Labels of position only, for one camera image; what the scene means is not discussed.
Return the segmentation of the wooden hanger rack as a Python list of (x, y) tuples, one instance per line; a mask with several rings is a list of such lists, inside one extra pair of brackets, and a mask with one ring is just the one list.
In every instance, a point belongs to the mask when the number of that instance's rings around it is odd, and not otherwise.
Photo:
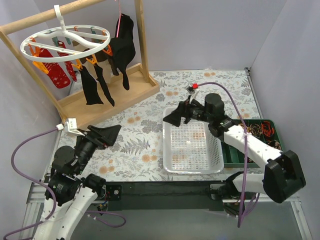
[(54, 18), (57, 18), (60, 22), (62, 22), (64, 15), (98, 3), (100, 3), (100, 0), (76, 0), (74, 2), (57, 6), (53, 9), (2, 25), (0, 27), (1, 40), (17, 58), (17, 60), (21, 63), (21, 65), (25, 68), (25, 70), (41, 88), (45, 95), (50, 99), (52, 104), (57, 109), (61, 120), (65, 122), (68, 118), (76, 118), (78, 126), (82, 129), (85, 129), (89, 125), (100, 123), (151, 97), (160, 90), (159, 84), (150, 75), (148, 68), (143, 2), (141, 0), (135, 1), (136, 25), (138, 30), (141, 62), (129, 67), (126, 71), (129, 78), (129, 90), (125, 90), (120, 84), (120, 81), (123, 77), (122, 74), (111, 77), (109, 86), (111, 94), (115, 99), (115, 106), (112, 106), (109, 103), (88, 106), (85, 104), (85, 94), (82, 90), (57, 100), (50, 89), (46, 86), (45, 82), (29, 63), (30, 61), (58, 63), (78, 60), (90, 54), (101, 51), (103, 47), (105, 47), (110, 41), (110, 34), (106, 29), (101, 29), (101, 31), (104, 33), (103, 35), (94, 35), (91, 33), (74, 31), (73, 26), (70, 25), (67, 26), (65, 30), (62, 30), (60, 27), (58, 27), (57, 32), (47, 35), (48, 38), (61, 35), (63, 37), (73, 39), (79, 44), (89, 48), (89, 50), (85, 52), (66, 50), (64, 48), (39, 44), (37, 42), (30, 41), (29, 39), (25, 39), (23, 41), (24, 45), (32, 45), (67, 54), (67, 56), (52, 58), (36, 58), (27, 55), (24, 48), (17, 48), (8, 35), (44, 23)]

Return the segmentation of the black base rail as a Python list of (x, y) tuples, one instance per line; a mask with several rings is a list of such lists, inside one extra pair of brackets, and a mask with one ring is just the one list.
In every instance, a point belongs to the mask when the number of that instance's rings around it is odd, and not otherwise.
[(108, 182), (106, 199), (111, 211), (209, 210), (222, 211), (223, 201), (214, 197), (218, 181)]

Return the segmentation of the red patterned sock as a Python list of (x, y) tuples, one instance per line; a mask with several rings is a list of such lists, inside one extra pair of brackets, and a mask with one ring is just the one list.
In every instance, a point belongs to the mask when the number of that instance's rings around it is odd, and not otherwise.
[[(62, 41), (58, 41), (58, 47), (61, 48), (61, 49), (65, 49), (66, 48), (65, 44)], [(61, 52), (61, 51), (58, 51), (57, 54), (60, 57), (68, 56), (67, 53)], [(77, 82), (77, 77), (76, 77), (75, 71), (73, 70), (72, 62), (71, 61), (65, 61), (64, 64), (65, 64), (66, 70), (67, 70), (68, 74), (70, 75), (70, 77), (72, 78), (72, 80), (74, 82)]]
[[(35, 51), (36, 56), (39, 58), (53, 57), (53, 55), (45, 48), (36, 47)], [(70, 85), (70, 79), (57, 62), (35, 62), (34, 64), (51, 79), (56, 88), (62, 89)]]

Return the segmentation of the large black hanging cloth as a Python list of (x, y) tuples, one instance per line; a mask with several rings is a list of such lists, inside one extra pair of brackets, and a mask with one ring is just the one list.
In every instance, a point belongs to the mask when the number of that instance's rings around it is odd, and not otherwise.
[(118, 70), (122, 73), (122, 85), (127, 91), (130, 89), (130, 84), (126, 69), (136, 55), (133, 42), (133, 28), (133, 20), (129, 15), (122, 13), (116, 23), (115, 37), (110, 39), (108, 45), (108, 48), (112, 51), (112, 55), (106, 54), (112, 74), (118, 76)]

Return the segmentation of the floral table mat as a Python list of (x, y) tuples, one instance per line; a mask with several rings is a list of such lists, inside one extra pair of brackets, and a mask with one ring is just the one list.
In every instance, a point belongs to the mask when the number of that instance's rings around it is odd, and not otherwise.
[(121, 125), (121, 130), (114, 146), (94, 153), (82, 172), (83, 177), (95, 174), (109, 182), (222, 181), (236, 173), (234, 164), (242, 164), (244, 157), (229, 145), (222, 147), (225, 167), (221, 172), (173, 174), (163, 167), (163, 111), (186, 99), (186, 86), (193, 83), (201, 84), (199, 102), (203, 103), (208, 93), (219, 94), (229, 117), (245, 119), (255, 133), (258, 125), (262, 125), (260, 139), (282, 148), (275, 125), (270, 120), (261, 120), (244, 70), (155, 71), (151, 75), (159, 84), (157, 94), (98, 124), (100, 128)]

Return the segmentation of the white round clip hanger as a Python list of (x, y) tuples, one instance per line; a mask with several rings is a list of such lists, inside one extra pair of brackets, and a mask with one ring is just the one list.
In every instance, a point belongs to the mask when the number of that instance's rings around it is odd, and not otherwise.
[(20, 44), (28, 60), (41, 63), (73, 61), (93, 55), (107, 47), (111, 36), (107, 29), (95, 25), (66, 25), (62, 7), (54, 6), (60, 26), (39, 31)]

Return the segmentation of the green compartment tray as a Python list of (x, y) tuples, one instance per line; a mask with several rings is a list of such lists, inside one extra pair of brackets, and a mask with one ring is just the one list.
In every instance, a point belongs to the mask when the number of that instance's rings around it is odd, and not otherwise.
[(223, 141), (244, 153), (253, 160), (261, 169), (265, 168), (268, 160), (275, 160), (282, 152), (260, 141), (251, 133), (245, 132), (240, 125), (235, 125), (232, 120), (224, 119), (219, 123), (219, 129), (223, 131)]

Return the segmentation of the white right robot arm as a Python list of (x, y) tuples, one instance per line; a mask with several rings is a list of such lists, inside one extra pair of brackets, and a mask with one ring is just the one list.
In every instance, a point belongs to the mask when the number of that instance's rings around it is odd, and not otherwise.
[(303, 169), (295, 152), (283, 152), (246, 133), (243, 125), (225, 114), (224, 107), (224, 102), (216, 93), (207, 94), (204, 105), (189, 96), (163, 118), (164, 122), (176, 127), (181, 125), (182, 118), (186, 124), (190, 120), (207, 123), (214, 137), (236, 148), (262, 169), (262, 174), (247, 174), (243, 170), (231, 175), (216, 190), (217, 194), (228, 195), (232, 199), (239, 198), (244, 192), (266, 194), (274, 202), (282, 203), (306, 186)]

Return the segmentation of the black sock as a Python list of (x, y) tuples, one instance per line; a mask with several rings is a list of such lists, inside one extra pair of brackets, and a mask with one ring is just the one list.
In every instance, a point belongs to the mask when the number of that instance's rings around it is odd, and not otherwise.
[(107, 83), (106, 83), (106, 81), (104, 79), (103, 69), (97, 63), (95, 63), (93, 66), (94, 66), (95, 73), (97, 75), (97, 81), (100, 83), (101, 89), (102, 89), (106, 99), (114, 107), (115, 106), (115, 101), (112, 98), (112, 96), (110, 94), (110, 91), (109, 91), (109, 88), (107, 86)]
[(82, 69), (80, 69), (79, 72), (81, 76), (82, 89), (86, 99), (86, 104), (103, 105), (104, 103), (98, 94), (97, 81), (93, 78), (93, 76), (89, 73), (85, 66), (82, 66)]

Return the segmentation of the white plastic basket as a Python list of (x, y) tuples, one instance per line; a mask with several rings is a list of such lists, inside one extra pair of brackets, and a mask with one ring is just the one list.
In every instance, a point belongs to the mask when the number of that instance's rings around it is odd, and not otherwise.
[(162, 154), (163, 168), (172, 174), (206, 175), (224, 168), (221, 141), (202, 121), (182, 119), (179, 127), (163, 121)]

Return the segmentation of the cream brown striped sock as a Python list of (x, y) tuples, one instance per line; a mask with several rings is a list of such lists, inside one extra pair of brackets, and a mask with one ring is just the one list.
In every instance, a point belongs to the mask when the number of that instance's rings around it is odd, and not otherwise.
[(99, 51), (95, 54), (97, 65), (102, 68), (104, 80), (107, 84), (111, 83), (111, 66), (108, 62), (107, 55), (103, 51)]
[[(81, 45), (80, 43), (78, 43), (77, 41), (74, 41), (74, 40), (72, 41), (72, 45), (73, 45), (74, 49), (78, 52), (85, 52), (88, 50), (87, 47), (85, 47), (84, 45)], [(92, 59), (92, 56), (90, 55), (90, 56), (86, 56), (86, 57), (81, 58), (80, 59), (81, 64), (86, 67), (86, 69), (89, 71), (90, 74), (95, 76), (96, 73), (95, 73), (94, 65), (92, 63), (90, 63), (89, 61), (87, 61), (86, 58)]]

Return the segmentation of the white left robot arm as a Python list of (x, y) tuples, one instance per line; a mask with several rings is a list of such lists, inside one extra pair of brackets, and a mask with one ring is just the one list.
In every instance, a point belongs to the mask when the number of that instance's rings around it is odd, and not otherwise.
[(121, 128), (119, 124), (105, 128), (89, 125), (87, 130), (81, 130), (74, 147), (64, 145), (56, 150), (49, 190), (45, 192), (42, 224), (36, 228), (33, 239), (69, 240), (92, 202), (107, 195), (104, 178), (93, 173), (87, 177), (78, 176), (96, 150), (105, 150), (115, 144)]

